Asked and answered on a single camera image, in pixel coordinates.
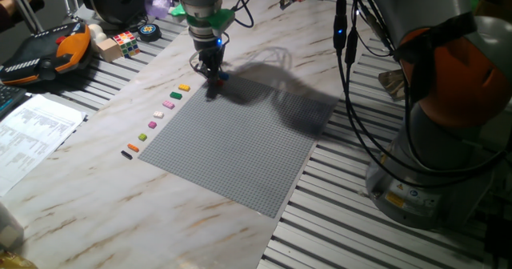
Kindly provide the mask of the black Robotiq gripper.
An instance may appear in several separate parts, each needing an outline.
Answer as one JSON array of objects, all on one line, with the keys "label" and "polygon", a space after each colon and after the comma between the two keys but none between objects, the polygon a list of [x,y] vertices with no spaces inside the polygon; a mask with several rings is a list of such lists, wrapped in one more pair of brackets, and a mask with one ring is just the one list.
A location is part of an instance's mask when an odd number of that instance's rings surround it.
[{"label": "black Robotiq gripper", "polygon": [[191,31],[190,36],[194,40],[194,48],[199,54],[198,73],[213,86],[217,85],[226,44],[222,37],[213,34],[200,35]]}]

